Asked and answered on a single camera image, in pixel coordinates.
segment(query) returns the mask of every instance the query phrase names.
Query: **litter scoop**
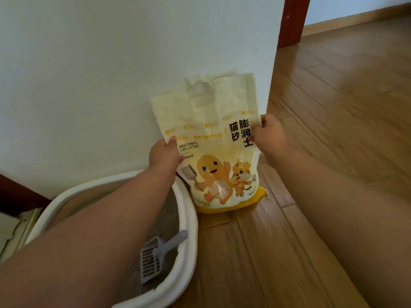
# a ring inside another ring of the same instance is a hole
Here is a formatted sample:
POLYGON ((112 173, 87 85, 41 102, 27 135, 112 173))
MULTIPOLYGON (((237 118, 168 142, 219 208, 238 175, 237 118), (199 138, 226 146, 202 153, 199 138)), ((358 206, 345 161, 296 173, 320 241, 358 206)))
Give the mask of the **litter scoop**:
POLYGON ((140 250, 140 281, 141 284, 153 279, 162 271, 166 254, 184 242, 188 237, 187 230, 181 230, 167 242, 157 237, 152 238, 140 250))
POLYGON ((202 187, 200 187, 200 185, 198 184, 197 173, 196 173, 196 171, 194 171, 194 169, 191 165, 187 165, 187 166, 182 167, 181 171, 187 177, 187 179, 193 180, 196 183, 197 187, 201 191, 204 191, 204 189, 202 187))

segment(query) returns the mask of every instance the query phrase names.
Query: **wooden floor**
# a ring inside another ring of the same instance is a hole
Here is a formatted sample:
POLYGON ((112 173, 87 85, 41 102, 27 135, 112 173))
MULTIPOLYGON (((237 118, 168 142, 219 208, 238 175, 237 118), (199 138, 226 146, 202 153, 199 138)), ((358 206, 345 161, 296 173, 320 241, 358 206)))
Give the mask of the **wooden floor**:
MULTIPOLYGON (((267 112, 326 165, 411 201, 411 17, 307 36, 278 50, 267 112)), ((197 267, 173 307, 367 307, 259 164, 269 196, 199 216, 197 267)))

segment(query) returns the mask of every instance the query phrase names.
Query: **red-brown door frame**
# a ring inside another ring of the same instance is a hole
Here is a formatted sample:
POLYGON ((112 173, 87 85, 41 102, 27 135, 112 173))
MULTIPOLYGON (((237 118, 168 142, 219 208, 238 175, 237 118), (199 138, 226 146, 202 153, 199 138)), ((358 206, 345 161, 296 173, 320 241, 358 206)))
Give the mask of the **red-brown door frame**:
POLYGON ((50 200, 0 175, 0 212, 17 216, 37 207, 46 207, 50 200))
POLYGON ((309 4, 310 0, 285 0, 278 48, 300 42, 309 4))

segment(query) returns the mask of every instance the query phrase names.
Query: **white litter box rim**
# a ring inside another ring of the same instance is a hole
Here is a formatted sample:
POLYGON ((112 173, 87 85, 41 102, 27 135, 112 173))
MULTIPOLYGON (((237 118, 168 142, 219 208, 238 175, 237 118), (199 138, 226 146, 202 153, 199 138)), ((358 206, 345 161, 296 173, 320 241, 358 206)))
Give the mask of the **white litter box rim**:
MULTIPOLYGON (((119 175, 108 176, 105 178, 89 181, 87 183, 73 187, 64 191, 56 197, 44 210, 25 244, 43 233, 51 219, 67 201, 79 193, 92 189, 97 186, 103 186, 117 181, 128 180, 143 170, 122 173, 119 175)), ((159 284, 155 290, 123 301, 113 306, 113 308, 162 308, 172 304, 186 289, 194 272, 197 260, 197 233, 198 221, 188 191, 179 177, 172 186, 174 195, 177 200, 178 216, 180 221, 180 231, 186 229, 188 238, 178 246, 178 255, 170 274, 159 284)))

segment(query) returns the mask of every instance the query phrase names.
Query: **plastic bag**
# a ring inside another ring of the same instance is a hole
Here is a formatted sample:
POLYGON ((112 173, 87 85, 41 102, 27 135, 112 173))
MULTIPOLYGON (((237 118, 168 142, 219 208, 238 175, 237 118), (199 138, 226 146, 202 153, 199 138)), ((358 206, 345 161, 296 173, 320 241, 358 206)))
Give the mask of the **plastic bag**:
POLYGON ((178 174, 190 185, 199 213, 217 213, 256 203, 259 150, 248 139, 260 124, 254 76, 194 77, 182 92, 151 100, 166 142, 177 137, 185 160, 178 174))

